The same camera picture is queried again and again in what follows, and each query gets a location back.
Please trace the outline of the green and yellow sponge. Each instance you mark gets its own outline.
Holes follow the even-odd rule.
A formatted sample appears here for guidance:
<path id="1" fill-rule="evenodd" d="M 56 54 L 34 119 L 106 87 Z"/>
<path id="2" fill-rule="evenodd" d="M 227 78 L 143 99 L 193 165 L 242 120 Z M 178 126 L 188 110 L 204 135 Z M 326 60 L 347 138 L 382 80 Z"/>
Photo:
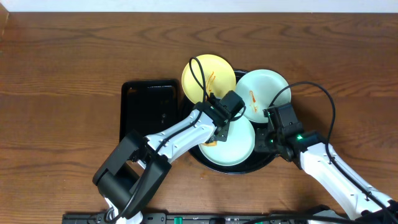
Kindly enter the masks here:
<path id="1" fill-rule="evenodd" d="M 207 147 L 217 146 L 217 141 L 206 142 L 206 143 L 203 143 L 202 145 L 207 146 Z"/>

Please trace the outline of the light blue plate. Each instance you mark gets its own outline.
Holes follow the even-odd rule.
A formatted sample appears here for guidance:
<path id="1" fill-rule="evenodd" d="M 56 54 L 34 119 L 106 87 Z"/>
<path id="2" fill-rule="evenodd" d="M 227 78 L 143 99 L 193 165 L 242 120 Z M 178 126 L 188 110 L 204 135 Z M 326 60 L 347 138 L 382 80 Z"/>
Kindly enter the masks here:
<path id="1" fill-rule="evenodd" d="M 227 141 L 215 145 L 200 144 L 202 154 L 220 166 L 235 166 L 245 161 L 254 150 L 255 132 L 251 122 L 242 117 L 229 125 Z"/>
<path id="2" fill-rule="evenodd" d="M 246 105 L 244 116 L 255 123 L 267 123 L 263 110 L 268 109 L 276 94 L 288 85 L 282 75 L 272 70 L 253 70 L 243 75 L 235 92 Z"/>

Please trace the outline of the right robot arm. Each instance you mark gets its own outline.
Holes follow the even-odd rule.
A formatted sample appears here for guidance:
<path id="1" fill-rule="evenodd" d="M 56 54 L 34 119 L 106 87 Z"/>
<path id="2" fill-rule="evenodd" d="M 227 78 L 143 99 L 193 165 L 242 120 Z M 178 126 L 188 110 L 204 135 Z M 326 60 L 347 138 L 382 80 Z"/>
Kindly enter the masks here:
<path id="1" fill-rule="evenodd" d="M 397 201 L 366 182 L 318 132 L 298 128 L 285 133 L 269 124 L 256 129 L 255 150 L 294 162 L 326 189 L 350 220 L 397 223 Z"/>

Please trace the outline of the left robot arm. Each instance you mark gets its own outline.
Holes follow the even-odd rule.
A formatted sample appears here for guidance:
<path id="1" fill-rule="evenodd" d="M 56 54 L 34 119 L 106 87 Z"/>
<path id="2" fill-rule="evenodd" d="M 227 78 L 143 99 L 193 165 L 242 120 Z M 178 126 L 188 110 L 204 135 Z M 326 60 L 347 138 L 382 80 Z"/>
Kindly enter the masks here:
<path id="1" fill-rule="evenodd" d="M 244 108 L 243 100 L 202 101 L 187 118 L 146 137 L 132 131 L 116 146 L 93 176 L 110 204 L 105 223 L 132 220 L 152 199 L 172 162 L 194 146 L 208 142 Z"/>

